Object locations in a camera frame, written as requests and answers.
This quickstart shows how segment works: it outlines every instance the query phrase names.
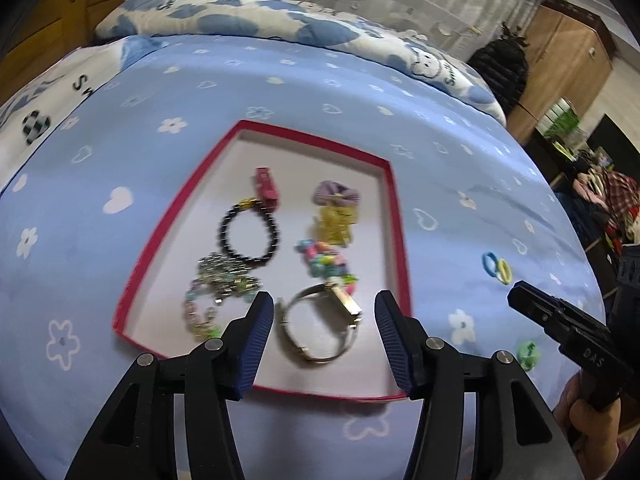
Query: hand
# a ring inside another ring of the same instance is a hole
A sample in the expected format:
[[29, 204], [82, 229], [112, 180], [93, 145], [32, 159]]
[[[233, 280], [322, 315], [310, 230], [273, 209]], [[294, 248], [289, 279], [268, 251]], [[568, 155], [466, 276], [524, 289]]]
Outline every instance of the hand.
[[575, 374], [564, 387], [554, 416], [566, 434], [573, 426], [584, 435], [574, 448], [585, 480], [596, 480], [614, 465], [618, 458], [618, 425], [620, 399], [604, 412], [593, 409], [580, 394], [580, 375]]

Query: wall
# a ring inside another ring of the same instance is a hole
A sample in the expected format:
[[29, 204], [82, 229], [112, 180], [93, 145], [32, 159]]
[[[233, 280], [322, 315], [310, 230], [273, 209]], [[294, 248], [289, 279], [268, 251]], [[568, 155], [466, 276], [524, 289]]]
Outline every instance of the wall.
[[593, 131], [604, 114], [640, 151], [640, 72], [617, 57], [602, 91], [582, 118], [581, 129]]

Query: blue gripper pad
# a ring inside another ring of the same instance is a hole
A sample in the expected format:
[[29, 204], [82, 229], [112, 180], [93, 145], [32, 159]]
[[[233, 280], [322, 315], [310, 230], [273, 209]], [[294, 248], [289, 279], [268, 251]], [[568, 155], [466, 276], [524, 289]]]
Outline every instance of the blue gripper pad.
[[273, 324], [273, 298], [268, 292], [258, 292], [254, 302], [249, 307], [249, 311], [242, 319], [233, 320], [222, 336], [226, 342], [227, 332], [236, 336], [236, 327], [232, 324], [236, 321], [242, 322], [238, 336], [244, 338], [244, 346], [238, 349], [238, 359], [236, 361], [235, 382], [231, 386], [236, 399], [242, 399], [246, 391], [254, 385], [255, 375], [260, 365], [260, 359], [267, 344], [267, 338]]
[[411, 391], [417, 384], [414, 384], [413, 381], [410, 356], [402, 342], [396, 322], [394, 322], [398, 321], [398, 316], [394, 314], [398, 314], [401, 318], [404, 318], [404, 316], [402, 316], [391, 292], [381, 290], [376, 295], [374, 313], [382, 344], [385, 347], [386, 358], [391, 366], [396, 384], [398, 388], [410, 397]]

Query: wooden wardrobe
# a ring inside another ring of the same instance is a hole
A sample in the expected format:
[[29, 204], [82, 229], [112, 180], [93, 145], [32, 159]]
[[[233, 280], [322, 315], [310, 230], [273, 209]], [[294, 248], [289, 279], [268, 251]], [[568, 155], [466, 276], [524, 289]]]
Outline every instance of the wooden wardrobe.
[[124, 0], [40, 0], [0, 62], [0, 105], [14, 92], [79, 46]]
[[611, 72], [614, 51], [599, 16], [562, 0], [544, 1], [527, 31], [527, 43], [527, 87], [507, 117], [507, 130], [522, 145], [561, 97], [579, 117], [585, 114]]

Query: watch face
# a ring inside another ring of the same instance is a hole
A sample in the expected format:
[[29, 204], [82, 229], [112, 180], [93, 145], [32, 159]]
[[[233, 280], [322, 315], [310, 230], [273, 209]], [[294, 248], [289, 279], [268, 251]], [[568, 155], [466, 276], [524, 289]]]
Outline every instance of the watch face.
[[354, 323], [362, 319], [362, 309], [337, 283], [327, 283], [327, 293], [337, 300]]

